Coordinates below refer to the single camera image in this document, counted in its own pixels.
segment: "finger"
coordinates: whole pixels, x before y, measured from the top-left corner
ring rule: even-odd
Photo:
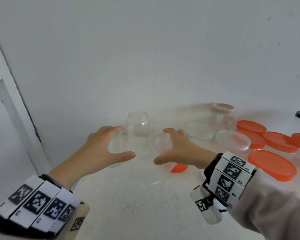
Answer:
[[[88,138],[87,138],[87,141],[91,140],[92,137],[94,137],[96,135],[96,133],[91,133]]]
[[[107,130],[106,133],[104,133],[104,136],[111,140],[116,135],[116,133],[122,130],[124,130],[124,126],[112,127],[111,129]]]
[[[115,163],[122,163],[131,160],[132,158],[136,157],[135,152],[122,152],[122,153],[110,153],[110,163],[115,164]]]
[[[176,132],[176,130],[174,128],[165,128],[165,129],[163,129],[163,132],[170,134],[170,138],[171,138],[172,142],[176,139],[176,137],[178,137],[178,133]]]
[[[112,129],[112,128],[114,128],[114,127],[113,126],[103,126],[96,132],[96,135],[101,136],[104,133],[106,133],[109,129]]]
[[[164,163],[171,163],[171,162],[174,162],[173,161],[173,157],[170,154],[168,154],[168,153],[160,155],[160,156],[157,156],[153,160],[153,163],[155,165],[161,165],[161,164],[164,164]]]
[[[186,137],[185,132],[182,129],[178,130],[177,133],[179,136]]]

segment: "table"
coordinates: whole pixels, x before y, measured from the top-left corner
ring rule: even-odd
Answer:
[[[224,150],[215,143],[192,140],[216,152]],[[74,193],[90,205],[90,212],[77,239],[264,239],[241,227],[228,213],[219,224],[205,222],[189,196],[202,184],[199,169],[190,166],[184,173],[170,173],[160,183],[150,185],[138,180],[138,164],[137,156],[80,180]],[[298,171],[293,182],[282,184],[300,192],[300,168]]]

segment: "door frame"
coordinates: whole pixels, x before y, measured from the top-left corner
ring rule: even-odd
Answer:
[[[19,93],[4,55],[0,49],[0,99],[19,134],[33,165],[38,174],[48,173],[52,168],[41,144],[30,114]]]

